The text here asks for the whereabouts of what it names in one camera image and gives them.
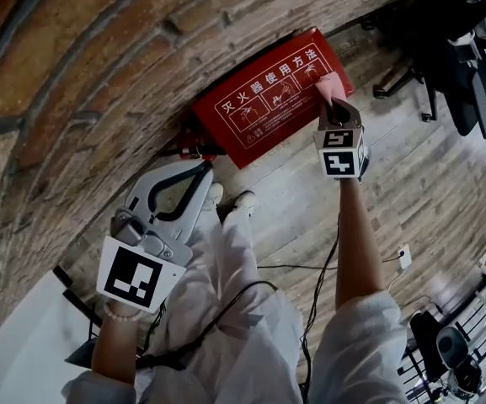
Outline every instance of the pearl bracelet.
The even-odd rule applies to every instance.
[[[136,322],[145,315],[145,311],[138,311],[133,316],[119,316],[118,314],[115,314],[111,308],[109,308],[108,304],[104,304],[104,311],[110,319],[118,322]]]

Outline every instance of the white sneaker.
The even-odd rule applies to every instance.
[[[203,211],[215,210],[218,204],[220,204],[223,195],[224,195],[224,188],[220,183],[211,184],[201,209]]]
[[[252,215],[254,212],[254,208],[258,204],[258,196],[255,195],[254,192],[246,191],[239,195],[239,197],[235,200],[235,208],[243,208],[248,217]]]

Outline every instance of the red fire extinguisher box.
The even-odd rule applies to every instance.
[[[251,57],[193,105],[203,125],[243,168],[319,116],[314,83],[337,72],[347,96],[350,80],[321,32],[310,29]]]

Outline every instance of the white wall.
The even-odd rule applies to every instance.
[[[88,338],[88,319],[49,272],[0,329],[0,404],[64,403],[63,385],[83,372],[64,362]]]

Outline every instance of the forearm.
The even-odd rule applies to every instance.
[[[136,309],[111,301],[119,316],[132,316]],[[92,371],[134,385],[138,322],[118,322],[106,317],[93,351]]]
[[[336,309],[384,290],[382,263],[359,182],[340,180],[339,261]]]

